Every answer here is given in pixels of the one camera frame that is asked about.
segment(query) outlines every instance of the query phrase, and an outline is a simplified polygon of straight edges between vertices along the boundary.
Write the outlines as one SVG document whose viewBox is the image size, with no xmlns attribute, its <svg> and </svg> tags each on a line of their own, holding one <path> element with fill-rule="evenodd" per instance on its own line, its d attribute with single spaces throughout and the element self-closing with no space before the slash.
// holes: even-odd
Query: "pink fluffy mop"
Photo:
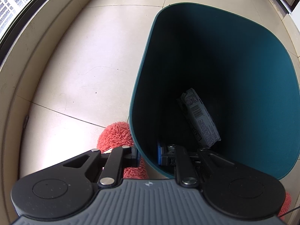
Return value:
<svg viewBox="0 0 300 225">
<path fill-rule="evenodd" d="M 101 152 L 105 152 L 110 148 L 118 146 L 133 146 L 133 140 L 131 137 L 129 125 L 126 122 L 117 122 L 106 127 L 106 129 L 100 134 L 98 139 L 97 148 Z M 141 159 L 139 167 L 129 167 L 124 170 L 125 179 L 148 179 L 148 174 L 145 168 L 144 160 Z M 278 216 L 286 213 L 291 205 L 292 198 L 288 192 L 284 204 L 278 214 Z"/>
</svg>

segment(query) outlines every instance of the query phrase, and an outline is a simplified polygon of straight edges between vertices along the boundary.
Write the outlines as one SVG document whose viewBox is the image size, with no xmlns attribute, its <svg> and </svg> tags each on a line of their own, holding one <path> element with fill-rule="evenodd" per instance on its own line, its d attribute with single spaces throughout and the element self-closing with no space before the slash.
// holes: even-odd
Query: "screw head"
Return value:
<svg viewBox="0 0 300 225">
<path fill-rule="evenodd" d="M 185 184 L 185 185 L 194 185 L 195 183 L 197 183 L 197 179 L 193 178 L 193 177 L 187 177 L 187 178 L 184 178 L 182 180 L 182 182 Z"/>
<path fill-rule="evenodd" d="M 113 178 L 105 177 L 100 179 L 100 184 L 102 185 L 112 185 L 115 182 Z"/>
</svg>

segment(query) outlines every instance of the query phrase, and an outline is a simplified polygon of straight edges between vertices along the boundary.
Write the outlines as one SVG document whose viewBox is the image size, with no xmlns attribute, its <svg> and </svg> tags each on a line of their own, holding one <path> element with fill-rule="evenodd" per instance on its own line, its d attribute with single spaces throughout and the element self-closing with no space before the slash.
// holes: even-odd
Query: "teal trash can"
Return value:
<svg viewBox="0 0 300 225">
<path fill-rule="evenodd" d="M 130 129 L 161 174 L 157 144 L 199 146 L 176 99 L 193 88 L 220 133 L 212 150 L 283 178 L 300 150 L 299 86 L 281 42 L 259 24 L 217 8 L 178 3 L 154 19 L 136 79 Z"/>
</svg>

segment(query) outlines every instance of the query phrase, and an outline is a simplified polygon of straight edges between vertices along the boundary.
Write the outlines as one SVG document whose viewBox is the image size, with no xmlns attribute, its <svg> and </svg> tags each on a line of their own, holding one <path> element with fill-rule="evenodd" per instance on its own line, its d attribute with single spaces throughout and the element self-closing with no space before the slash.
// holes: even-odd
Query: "black mechanical arm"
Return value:
<svg viewBox="0 0 300 225">
<path fill-rule="evenodd" d="M 174 179 L 123 179 L 140 161 L 129 146 L 92 149 L 23 177 L 11 192 L 14 224 L 284 224 L 285 190 L 275 178 L 208 149 L 160 148 Z"/>
</svg>

